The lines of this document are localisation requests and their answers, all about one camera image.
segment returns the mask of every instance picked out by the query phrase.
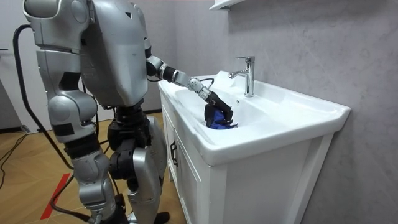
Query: textured wall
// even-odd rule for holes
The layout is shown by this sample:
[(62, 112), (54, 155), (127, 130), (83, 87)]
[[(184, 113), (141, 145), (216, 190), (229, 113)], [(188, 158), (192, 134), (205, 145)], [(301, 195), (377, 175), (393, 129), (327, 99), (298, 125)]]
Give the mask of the textured wall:
[[(148, 38), (152, 44), (152, 54), (170, 66), (176, 63), (176, 38), (174, 2), (130, 0), (144, 12)], [(148, 83), (148, 92), (142, 105), (143, 110), (161, 109), (160, 91), (156, 83)]]
[(398, 223), (398, 1), (175, 2), (177, 65), (256, 79), (350, 106), (302, 223)]

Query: faucet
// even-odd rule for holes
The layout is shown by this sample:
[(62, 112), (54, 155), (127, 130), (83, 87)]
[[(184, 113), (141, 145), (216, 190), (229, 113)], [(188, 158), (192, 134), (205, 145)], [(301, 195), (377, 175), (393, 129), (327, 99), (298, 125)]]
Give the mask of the faucet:
[(245, 97), (253, 97), (254, 96), (254, 61), (255, 56), (246, 56), (246, 57), (237, 57), (237, 59), (244, 58), (246, 61), (246, 69), (237, 72), (231, 72), (228, 77), (235, 78), (238, 75), (242, 75), (246, 77), (246, 87), (244, 89)]

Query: humanoid robot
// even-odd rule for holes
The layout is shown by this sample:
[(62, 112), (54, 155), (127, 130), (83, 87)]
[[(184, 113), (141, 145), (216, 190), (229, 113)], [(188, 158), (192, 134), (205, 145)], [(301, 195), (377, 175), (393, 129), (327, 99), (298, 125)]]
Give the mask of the humanoid robot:
[[(24, 14), (40, 47), (37, 60), (50, 122), (72, 161), (90, 222), (153, 224), (167, 148), (156, 120), (141, 109), (147, 76), (194, 91), (222, 111), (226, 122), (232, 119), (231, 108), (199, 79), (152, 55), (144, 15), (127, 0), (25, 0)], [(91, 122), (96, 101), (78, 89), (80, 78), (101, 106), (116, 109), (108, 128), (110, 159)], [(126, 180), (134, 213), (125, 215), (109, 174)]]

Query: wooden floor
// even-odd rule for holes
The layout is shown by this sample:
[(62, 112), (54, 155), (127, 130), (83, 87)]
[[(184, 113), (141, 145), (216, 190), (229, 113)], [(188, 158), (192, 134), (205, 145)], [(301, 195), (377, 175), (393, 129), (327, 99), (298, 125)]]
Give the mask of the wooden floor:
[[(162, 114), (153, 114), (163, 129)], [(99, 140), (106, 139), (110, 121), (100, 122)], [(0, 134), (0, 157), (15, 144), (24, 133)], [(75, 217), (56, 211), (50, 218), (40, 220), (52, 194), (64, 174), (70, 173), (65, 167), (43, 134), (30, 134), (3, 166), (6, 171), (5, 183), (0, 190), (0, 223), (2, 224), (71, 224), (84, 223)], [(185, 217), (177, 196), (174, 183), (169, 181), (168, 172), (165, 173), (160, 212), (169, 212), (170, 224), (185, 224)], [(117, 181), (120, 191), (126, 195), (126, 184)], [(131, 211), (126, 200), (127, 212)], [(61, 194), (57, 205), (68, 210), (89, 214), (78, 198), (78, 185), (75, 180)]]

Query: shelf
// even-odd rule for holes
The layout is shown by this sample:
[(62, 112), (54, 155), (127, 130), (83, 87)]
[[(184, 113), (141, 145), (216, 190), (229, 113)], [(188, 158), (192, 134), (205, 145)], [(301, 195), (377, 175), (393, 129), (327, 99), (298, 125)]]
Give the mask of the shelf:
[(242, 2), (244, 0), (216, 0), (215, 4), (211, 6), (209, 9), (210, 10), (219, 10), (219, 9), (225, 9), (229, 10), (229, 7), (232, 6), (233, 4)]

